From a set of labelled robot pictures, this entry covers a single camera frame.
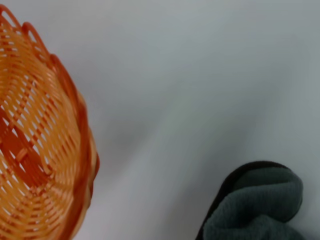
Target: white table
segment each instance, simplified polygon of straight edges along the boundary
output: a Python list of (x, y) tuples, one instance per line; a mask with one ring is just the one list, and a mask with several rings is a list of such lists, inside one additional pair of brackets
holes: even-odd
[(302, 178), (290, 224), (320, 238), (320, 2), (2, 2), (87, 101), (101, 168), (76, 240), (194, 240), (256, 159)]

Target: dark gray fabric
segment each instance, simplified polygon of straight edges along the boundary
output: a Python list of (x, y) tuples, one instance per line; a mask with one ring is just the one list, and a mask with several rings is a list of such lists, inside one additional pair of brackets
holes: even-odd
[(303, 183), (291, 170), (245, 173), (204, 225), (204, 240), (303, 240), (285, 224), (299, 210)]

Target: white surface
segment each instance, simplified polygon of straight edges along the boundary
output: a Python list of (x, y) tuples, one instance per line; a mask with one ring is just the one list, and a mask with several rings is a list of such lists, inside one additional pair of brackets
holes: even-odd
[(193, 240), (256, 159), (302, 178), (291, 224), (320, 238), (320, 2), (2, 2), (87, 101), (101, 168), (76, 240)]

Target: basket weave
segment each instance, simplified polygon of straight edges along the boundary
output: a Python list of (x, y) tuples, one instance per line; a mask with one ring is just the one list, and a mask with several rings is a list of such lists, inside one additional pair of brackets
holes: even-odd
[(0, 5), (0, 239), (71, 239), (98, 169), (84, 99), (32, 25)]

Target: orange wicker basket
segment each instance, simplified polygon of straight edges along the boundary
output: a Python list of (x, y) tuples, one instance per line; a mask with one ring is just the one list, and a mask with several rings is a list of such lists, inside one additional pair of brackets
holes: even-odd
[(0, 5), (0, 239), (71, 239), (98, 169), (84, 99), (33, 26)]

